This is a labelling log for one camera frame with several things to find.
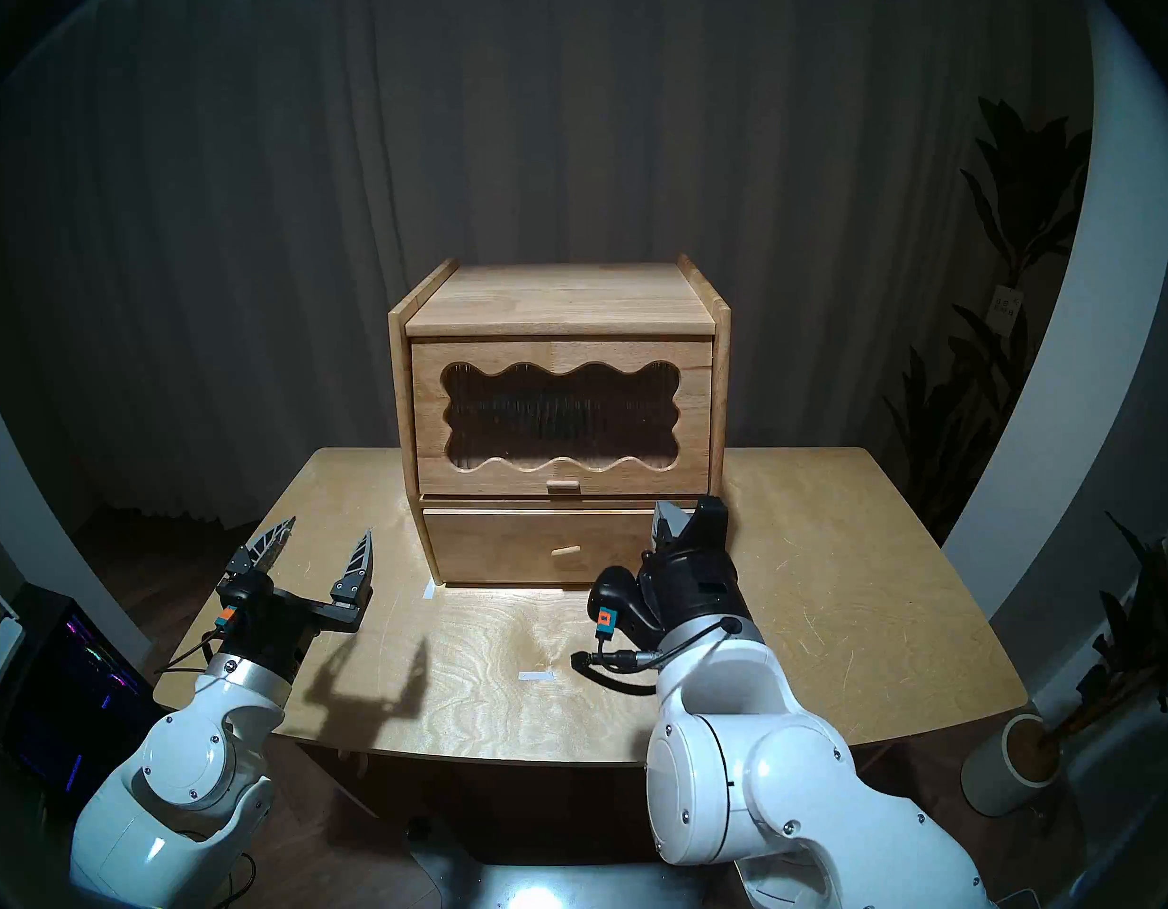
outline white pot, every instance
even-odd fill
[[[964,794],[967,797],[967,803],[980,814],[990,818],[1006,814],[1029,802],[1059,776],[1059,770],[1056,769],[1051,778],[1031,782],[1021,777],[1013,766],[1013,762],[1009,761],[1009,734],[1013,727],[1026,720],[1042,722],[1041,716],[1017,714],[964,762]]]

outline gray curtain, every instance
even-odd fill
[[[731,445],[891,443],[993,252],[975,97],[1034,0],[92,0],[0,92],[0,285],[113,505],[258,516],[396,443],[446,256],[668,261],[734,311]]]

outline wooden table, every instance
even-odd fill
[[[971,594],[864,450],[728,450],[724,498],[753,620],[799,701],[849,744],[1026,702]],[[605,691],[569,666],[595,644],[585,590],[437,587],[426,599],[398,450],[320,450],[262,527],[290,515],[279,587],[327,599],[373,527],[375,594],[357,634],[315,638],[279,734],[342,750],[642,762],[654,696]],[[214,627],[218,608],[213,594],[180,651]],[[613,647],[628,647],[620,632]],[[155,700],[182,707],[194,678],[164,675]]]

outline metal base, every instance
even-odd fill
[[[406,827],[406,846],[442,894],[442,909],[691,909],[723,867],[618,863],[494,867],[479,863],[438,818]]]

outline black cable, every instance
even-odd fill
[[[252,883],[256,882],[256,861],[252,860],[252,854],[249,854],[246,851],[244,851],[242,855],[244,855],[248,859],[248,862],[252,865],[252,875],[248,877],[248,882],[244,883],[243,889],[238,889],[237,891],[230,894],[230,896],[227,896],[227,898],[223,900],[221,903],[216,904],[214,909],[227,909],[228,905],[235,902],[239,896],[245,894],[249,889],[251,889]],[[230,882],[231,886],[234,886],[234,882],[230,879],[230,874],[227,874],[227,881]]]
[[[202,645],[207,645],[207,644],[211,643],[214,639],[216,639],[218,637],[220,637],[218,630],[214,630],[213,632],[207,632],[206,634],[203,634],[201,637],[201,641],[199,641],[196,645],[194,645],[192,648],[189,648],[187,652],[185,652],[180,657],[176,657],[176,658],[173,658],[172,660],[169,660],[169,662],[167,662],[167,665],[164,665],[162,668],[160,668],[159,671],[155,671],[155,674],[162,674],[164,672],[168,671],[173,665],[175,665],[178,661],[182,661],[187,657],[189,657],[190,654],[193,654],[194,652],[201,651],[201,646]]]
[[[690,638],[686,639],[670,651],[663,652],[662,654],[656,654],[654,658],[649,658],[648,660],[641,661],[638,665],[634,665],[632,668],[624,667],[624,665],[621,665],[620,662],[618,665],[611,665],[610,662],[606,662],[604,660],[604,657],[602,657],[602,659],[598,660],[597,664],[602,665],[607,672],[611,672],[613,674],[638,674],[640,672],[647,671],[648,668],[655,668],[659,667],[660,665],[666,665],[668,661],[673,660],[673,658],[675,658],[677,654],[680,654],[690,645],[696,643],[700,638],[703,638],[705,634],[714,632],[714,630],[718,630],[718,627],[721,627],[728,634],[739,634],[744,630],[744,623],[742,623],[738,618],[734,616],[723,616],[723,618],[718,619],[718,622],[716,622],[714,625],[708,625],[701,632],[693,634]]]
[[[599,674],[589,667],[590,658],[586,651],[578,651],[571,654],[571,669],[577,674],[583,674],[593,684],[599,684],[602,687],[607,687],[610,691],[617,691],[618,693],[628,693],[631,696],[651,696],[655,693],[654,684],[626,684],[625,681],[616,681],[613,678],[606,678],[604,674]]]

